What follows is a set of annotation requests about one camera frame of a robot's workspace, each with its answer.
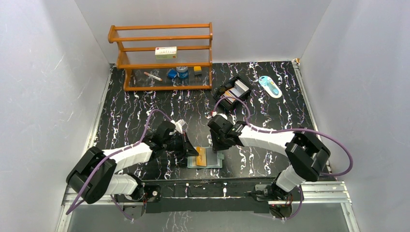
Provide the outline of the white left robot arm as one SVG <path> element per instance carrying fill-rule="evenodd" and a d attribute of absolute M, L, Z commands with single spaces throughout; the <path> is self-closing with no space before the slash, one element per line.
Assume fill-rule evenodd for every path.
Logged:
<path fill-rule="evenodd" d="M 137 146 L 101 150 L 89 148 L 69 172 L 66 183 L 92 204 L 107 195 L 124 195 L 132 201 L 142 201 L 152 194 L 145 183 L 134 174 L 119 171 L 140 163 L 156 160 L 166 152 L 180 157 L 198 156 L 183 130 L 186 122 L 163 121 L 154 132 L 147 133 Z"/>

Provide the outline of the yellow black sponge block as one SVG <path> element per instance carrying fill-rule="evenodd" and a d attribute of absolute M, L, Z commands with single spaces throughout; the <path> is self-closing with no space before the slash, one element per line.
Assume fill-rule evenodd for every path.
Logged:
<path fill-rule="evenodd" d="M 202 67 L 201 66 L 194 66 L 193 71 L 194 71 L 195 76 L 202 75 Z"/>

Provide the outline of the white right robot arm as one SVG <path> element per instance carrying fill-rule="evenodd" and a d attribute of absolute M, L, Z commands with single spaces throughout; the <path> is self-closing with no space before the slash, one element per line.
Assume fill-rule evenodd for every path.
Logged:
<path fill-rule="evenodd" d="M 208 122 L 214 151 L 232 146 L 257 147 L 286 156 L 290 165 L 274 179 L 271 185 L 255 185 L 246 196 L 263 201 L 285 200 L 302 183 L 319 180 L 330 157 L 330 150 L 315 133 L 302 128 L 299 131 L 278 132 L 248 125 L 235 124 L 217 114 Z"/>

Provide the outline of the silver aluminium rail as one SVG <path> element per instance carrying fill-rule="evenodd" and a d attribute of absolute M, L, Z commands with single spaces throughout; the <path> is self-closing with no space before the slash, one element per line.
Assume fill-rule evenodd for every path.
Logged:
<path fill-rule="evenodd" d="M 147 180 L 148 201 L 164 199 L 239 199 L 256 185 L 270 185 L 271 178 L 221 178 L 187 180 Z M 351 203 L 350 195 L 343 181 L 306 182 L 301 185 L 305 203 Z"/>

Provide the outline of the blue white packaged tool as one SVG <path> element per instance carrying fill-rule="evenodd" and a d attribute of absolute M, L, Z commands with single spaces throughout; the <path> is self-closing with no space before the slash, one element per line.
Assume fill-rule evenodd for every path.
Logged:
<path fill-rule="evenodd" d="M 272 80 L 269 76 L 260 76 L 258 78 L 258 82 L 260 86 L 268 93 L 269 96 L 272 98 L 280 98 L 282 97 L 282 92 L 277 86 L 277 84 Z"/>

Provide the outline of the black card storage box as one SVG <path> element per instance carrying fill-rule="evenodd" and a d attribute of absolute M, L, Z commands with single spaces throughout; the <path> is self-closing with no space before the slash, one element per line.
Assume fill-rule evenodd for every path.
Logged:
<path fill-rule="evenodd" d="M 252 89 L 253 87 L 248 81 L 244 80 L 240 76 L 236 76 L 217 88 L 213 94 L 213 98 L 215 101 L 219 101 L 221 98 L 229 96 L 236 97 L 245 102 L 249 98 Z M 227 111 L 231 111 L 236 108 L 237 103 L 237 100 L 227 98 L 223 99 L 219 103 L 219 106 Z"/>

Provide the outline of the stack of cards in box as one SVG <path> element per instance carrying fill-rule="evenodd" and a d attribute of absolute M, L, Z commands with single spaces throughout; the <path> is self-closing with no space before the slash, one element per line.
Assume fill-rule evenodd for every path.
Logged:
<path fill-rule="evenodd" d="M 224 97 L 229 96 L 240 98 L 243 94 L 246 93 L 246 91 L 249 90 L 249 87 L 241 80 L 236 80 L 233 83 L 228 83 L 225 88 L 226 90 L 223 93 Z"/>

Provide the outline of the mint green card holder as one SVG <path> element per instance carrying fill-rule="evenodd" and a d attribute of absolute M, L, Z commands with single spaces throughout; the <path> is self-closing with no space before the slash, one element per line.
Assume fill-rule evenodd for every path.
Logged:
<path fill-rule="evenodd" d="M 187 168 L 189 169 L 221 169 L 224 160 L 224 153 L 222 151 L 215 152 L 212 147 L 206 148 L 207 166 L 201 167 L 196 165 L 196 157 L 187 158 Z"/>

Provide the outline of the blue square lid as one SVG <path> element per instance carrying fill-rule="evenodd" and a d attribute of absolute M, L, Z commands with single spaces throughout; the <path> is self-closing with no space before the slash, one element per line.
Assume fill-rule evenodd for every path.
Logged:
<path fill-rule="evenodd" d="M 166 75 L 170 79 L 175 79 L 175 78 L 177 78 L 177 71 L 175 71 L 173 69 L 170 69 L 170 70 L 167 71 Z"/>

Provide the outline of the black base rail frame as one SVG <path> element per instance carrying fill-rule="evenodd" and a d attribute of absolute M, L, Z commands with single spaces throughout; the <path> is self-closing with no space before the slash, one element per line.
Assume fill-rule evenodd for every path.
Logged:
<path fill-rule="evenodd" d="M 290 193 L 272 190 L 273 179 L 222 178 L 186 180 L 146 180 L 145 195 L 138 201 L 118 197 L 126 206 L 141 204 L 148 214 L 191 212 L 253 212 L 288 217 L 300 202 L 308 201 L 308 187 Z"/>

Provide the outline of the blue round jar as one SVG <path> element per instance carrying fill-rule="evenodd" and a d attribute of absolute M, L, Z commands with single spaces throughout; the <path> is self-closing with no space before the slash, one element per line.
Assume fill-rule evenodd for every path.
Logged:
<path fill-rule="evenodd" d="M 189 71 L 187 66 L 176 67 L 177 76 L 181 79 L 186 79 L 189 77 Z"/>

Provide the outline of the white medicine box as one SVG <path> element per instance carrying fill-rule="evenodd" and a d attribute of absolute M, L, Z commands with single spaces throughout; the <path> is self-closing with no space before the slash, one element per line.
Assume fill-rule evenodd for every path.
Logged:
<path fill-rule="evenodd" d="M 159 59 L 175 59 L 177 58 L 177 47 L 156 47 L 155 58 Z"/>

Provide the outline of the orange wooden shelf rack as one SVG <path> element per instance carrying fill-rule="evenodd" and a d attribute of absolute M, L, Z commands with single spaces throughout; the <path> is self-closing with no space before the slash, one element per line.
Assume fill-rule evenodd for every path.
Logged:
<path fill-rule="evenodd" d="M 213 24 L 115 26 L 108 41 L 118 46 L 116 67 L 125 91 L 212 88 Z"/>

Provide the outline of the orange gold credit card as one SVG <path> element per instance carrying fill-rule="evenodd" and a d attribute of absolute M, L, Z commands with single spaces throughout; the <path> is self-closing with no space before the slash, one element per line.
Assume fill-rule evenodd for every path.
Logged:
<path fill-rule="evenodd" d="M 205 147 L 196 147 L 196 151 L 198 152 L 198 156 L 196 157 L 196 165 L 201 166 L 201 167 L 207 166 L 206 148 Z"/>

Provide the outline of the red white pen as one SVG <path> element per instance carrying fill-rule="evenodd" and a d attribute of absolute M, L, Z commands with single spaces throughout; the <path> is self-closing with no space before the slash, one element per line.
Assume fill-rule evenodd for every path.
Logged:
<path fill-rule="evenodd" d="M 150 73 L 148 73 L 148 72 L 144 72 L 144 74 L 147 75 L 148 77 L 152 78 L 152 79 L 155 79 L 155 80 L 158 80 L 158 81 L 162 81 L 162 79 L 161 79 L 160 77 L 155 76 L 155 75 L 153 75 L 153 74 L 150 74 Z"/>

